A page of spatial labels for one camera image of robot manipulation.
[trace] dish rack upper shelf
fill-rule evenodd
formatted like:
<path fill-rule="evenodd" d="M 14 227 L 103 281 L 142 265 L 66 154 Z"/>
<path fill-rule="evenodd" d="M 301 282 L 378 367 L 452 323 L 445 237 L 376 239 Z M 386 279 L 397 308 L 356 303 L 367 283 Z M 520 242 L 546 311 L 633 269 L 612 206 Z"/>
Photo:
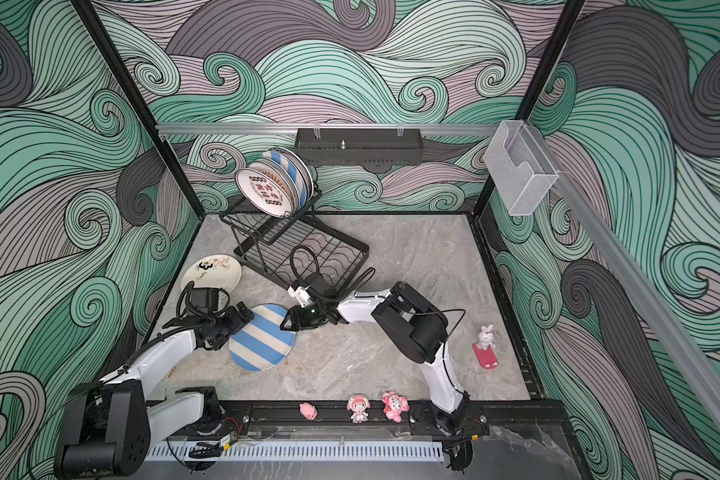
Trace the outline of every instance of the dish rack upper shelf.
<path fill-rule="evenodd" d="M 284 217 L 271 216 L 256 208 L 250 200 L 240 196 L 231 203 L 230 207 L 219 215 L 222 222 L 237 229 L 240 233 L 252 237 L 266 245 L 274 244 L 277 239 L 302 218 L 310 210 L 314 210 L 315 203 L 322 196 L 319 188 L 307 202 L 293 214 Z"/>

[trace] white plate with red text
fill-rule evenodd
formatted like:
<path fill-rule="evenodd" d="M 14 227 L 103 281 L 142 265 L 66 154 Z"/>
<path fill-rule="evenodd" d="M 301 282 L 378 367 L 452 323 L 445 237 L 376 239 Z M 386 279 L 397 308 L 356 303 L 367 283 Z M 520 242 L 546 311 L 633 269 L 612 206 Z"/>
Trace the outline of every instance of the white plate with red text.
<path fill-rule="evenodd" d="M 286 192 L 261 172 L 241 168 L 235 173 L 235 180 L 242 194 L 265 214 L 289 216 L 293 213 L 293 202 Z"/>

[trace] patterned wallpaper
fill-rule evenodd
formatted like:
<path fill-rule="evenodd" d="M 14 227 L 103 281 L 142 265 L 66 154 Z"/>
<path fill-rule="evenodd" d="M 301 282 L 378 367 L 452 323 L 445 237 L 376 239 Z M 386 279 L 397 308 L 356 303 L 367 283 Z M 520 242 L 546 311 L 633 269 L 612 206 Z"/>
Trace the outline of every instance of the patterned wallpaper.
<path fill-rule="evenodd" d="M 135 350 L 196 222 L 68 0 L 0 0 L 0 479 Z"/>
<path fill-rule="evenodd" d="M 601 0 L 604 5 L 619 0 Z M 159 122 L 494 123 L 513 118 L 564 0 L 95 0 Z M 208 211 L 294 137 L 174 138 Z M 485 138 L 415 167 L 320 167 L 323 210 L 472 210 Z"/>
<path fill-rule="evenodd" d="M 586 12 L 532 121 L 720 372 L 720 1 Z M 490 246 L 595 478 L 720 478 L 720 433 L 565 200 Z"/>

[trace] dish rack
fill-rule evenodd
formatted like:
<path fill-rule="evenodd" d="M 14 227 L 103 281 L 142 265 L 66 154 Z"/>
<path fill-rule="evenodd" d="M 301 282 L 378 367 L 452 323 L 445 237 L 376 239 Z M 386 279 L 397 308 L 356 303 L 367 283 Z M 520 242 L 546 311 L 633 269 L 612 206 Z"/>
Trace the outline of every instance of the dish rack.
<path fill-rule="evenodd" d="M 232 202 L 220 219 L 232 228 L 240 264 L 288 289 L 296 281 L 288 257 L 293 247 L 306 245 L 315 251 L 318 265 L 307 252 L 296 252 L 294 265 L 302 278 L 319 268 L 336 291 L 348 286 L 368 258 L 368 245 L 317 219 L 315 202 L 321 196 L 315 188 L 304 206 L 283 218 L 262 213 L 245 197 Z"/>

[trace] white bunny figurine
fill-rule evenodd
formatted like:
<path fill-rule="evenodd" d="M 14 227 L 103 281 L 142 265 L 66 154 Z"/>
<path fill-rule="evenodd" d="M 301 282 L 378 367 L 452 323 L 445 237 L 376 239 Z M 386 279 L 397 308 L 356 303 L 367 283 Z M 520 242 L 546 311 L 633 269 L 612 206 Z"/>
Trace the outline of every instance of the white bunny figurine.
<path fill-rule="evenodd" d="M 478 333 L 478 348 L 481 350 L 488 350 L 490 346 L 494 345 L 494 326 L 482 326 L 480 327 L 480 333 Z"/>

